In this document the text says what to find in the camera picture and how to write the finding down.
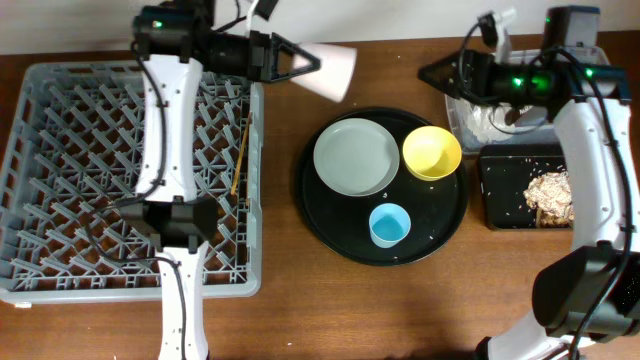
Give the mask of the white napkin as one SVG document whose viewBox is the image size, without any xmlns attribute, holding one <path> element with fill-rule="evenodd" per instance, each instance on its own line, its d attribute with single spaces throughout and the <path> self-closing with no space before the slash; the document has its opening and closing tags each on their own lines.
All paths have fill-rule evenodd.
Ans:
<svg viewBox="0 0 640 360">
<path fill-rule="evenodd" d="M 541 107 L 483 107 L 464 102 L 466 126 L 482 143 L 506 141 L 536 131 L 546 123 L 547 111 Z"/>
</svg>

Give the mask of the wooden chopstick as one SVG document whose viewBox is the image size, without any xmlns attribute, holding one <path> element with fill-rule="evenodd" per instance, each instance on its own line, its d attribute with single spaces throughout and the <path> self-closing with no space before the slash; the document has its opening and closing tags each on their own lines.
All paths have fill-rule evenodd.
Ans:
<svg viewBox="0 0 640 360">
<path fill-rule="evenodd" d="M 238 184 L 239 184 L 239 180 L 240 180 L 240 173 L 241 173 L 242 163 L 243 163 L 243 159 L 244 159 L 245 149 L 246 149 L 247 142 L 248 142 L 249 130 L 250 130 L 250 127 L 251 127 L 252 119 L 253 119 L 253 113 L 249 112 L 248 118 L 247 118 L 247 122 L 245 124 L 246 126 L 245 126 L 245 129 L 244 129 L 243 134 L 242 134 L 241 146 L 240 146 L 240 150 L 239 150 L 239 154 L 238 154 L 238 158 L 237 158 L 237 162 L 236 162 L 236 169 L 235 169 L 235 172 L 234 172 L 234 178 L 233 178 L 232 187 L 231 187 L 231 191 L 230 191 L 230 194 L 232 196 L 236 196 L 237 195 L 237 189 L 238 189 Z"/>
</svg>

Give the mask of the pink cup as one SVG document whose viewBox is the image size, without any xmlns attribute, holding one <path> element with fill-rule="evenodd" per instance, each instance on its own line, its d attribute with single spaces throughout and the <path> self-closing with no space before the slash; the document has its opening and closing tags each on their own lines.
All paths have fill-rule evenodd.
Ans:
<svg viewBox="0 0 640 360">
<path fill-rule="evenodd" d="M 357 50 L 314 43 L 303 43 L 299 47 L 320 60 L 320 69 L 296 76 L 292 82 L 331 101 L 341 102 L 353 77 Z"/>
</svg>

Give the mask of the yellow bowl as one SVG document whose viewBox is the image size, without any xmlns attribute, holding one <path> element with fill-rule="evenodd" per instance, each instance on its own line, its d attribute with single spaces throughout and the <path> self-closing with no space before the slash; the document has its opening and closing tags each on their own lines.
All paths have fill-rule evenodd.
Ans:
<svg viewBox="0 0 640 360">
<path fill-rule="evenodd" d="M 462 161 L 462 148 L 448 130 L 422 126 L 405 137 L 402 156 L 413 176 L 423 181 L 437 181 L 457 170 Z"/>
</svg>

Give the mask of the grey plate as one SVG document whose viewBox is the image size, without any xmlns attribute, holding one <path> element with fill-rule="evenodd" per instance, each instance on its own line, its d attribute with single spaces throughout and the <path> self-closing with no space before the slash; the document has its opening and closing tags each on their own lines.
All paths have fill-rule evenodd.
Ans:
<svg viewBox="0 0 640 360">
<path fill-rule="evenodd" d="M 312 160 L 326 186 L 350 197 L 383 190 L 400 166 L 394 137 L 382 125 L 364 118 L 347 118 L 329 125 L 315 142 Z"/>
</svg>

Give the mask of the food scraps pile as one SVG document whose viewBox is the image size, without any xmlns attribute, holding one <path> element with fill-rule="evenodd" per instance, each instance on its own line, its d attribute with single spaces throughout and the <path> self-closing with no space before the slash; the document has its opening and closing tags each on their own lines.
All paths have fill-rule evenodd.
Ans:
<svg viewBox="0 0 640 360">
<path fill-rule="evenodd" d="M 523 191 L 526 205 L 535 212 L 537 228 L 572 227 L 574 209 L 567 171 L 535 177 Z"/>
</svg>

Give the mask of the blue cup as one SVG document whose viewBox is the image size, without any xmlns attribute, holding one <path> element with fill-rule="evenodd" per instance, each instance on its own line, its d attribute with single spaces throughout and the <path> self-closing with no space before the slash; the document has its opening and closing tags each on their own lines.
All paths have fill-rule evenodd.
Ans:
<svg viewBox="0 0 640 360">
<path fill-rule="evenodd" d="M 371 240 L 376 246 L 391 248 L 409 234 L 411 218 L 403 207 L 384 203 L 371 212 L 368 226 Z"/>
</svg>

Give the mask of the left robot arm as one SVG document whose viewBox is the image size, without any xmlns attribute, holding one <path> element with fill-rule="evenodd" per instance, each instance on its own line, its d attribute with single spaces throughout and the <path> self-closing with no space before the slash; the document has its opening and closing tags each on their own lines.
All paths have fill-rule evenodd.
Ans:
<svg viewBox="0 0 640 360">
<path fill-rule="evenodd" d="M 211 1 L 165 1 L 133 20 L 132 52 L 143 72 L 144 143 L 135 195 L 121 205 L 154 247 L 162 300 L 162 359 L 206 359 L 203 267 L 217 203 L 197 197 L 194 110 L 202 75 L 213 71 L 275 83 L 320 70 L 318 56 L 288 39 L 213 26 Z"/>
</svg>

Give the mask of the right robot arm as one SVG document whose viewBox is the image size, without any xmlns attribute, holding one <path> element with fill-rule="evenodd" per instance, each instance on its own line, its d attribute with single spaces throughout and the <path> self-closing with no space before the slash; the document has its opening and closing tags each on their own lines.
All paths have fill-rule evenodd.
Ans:
<svg viewBox="0 0 640 360">
<path fill-rule="evenodd" d="M 543 107 L 565 158 L 574 209 L 571 252 L 536 277 L 531 312 L 483 339 L 478 359 L 576 359 L 583 347 L 639 331 L 639 189 L 629 140 L 626 72 L 586 61 L 600 11 L 547 11 L 539 53 L 509 62 L 510 15 L 475 22 L 486 52 L 467 45 L 418 76 L 444 94 L 481 106 Z"/>
</svg>

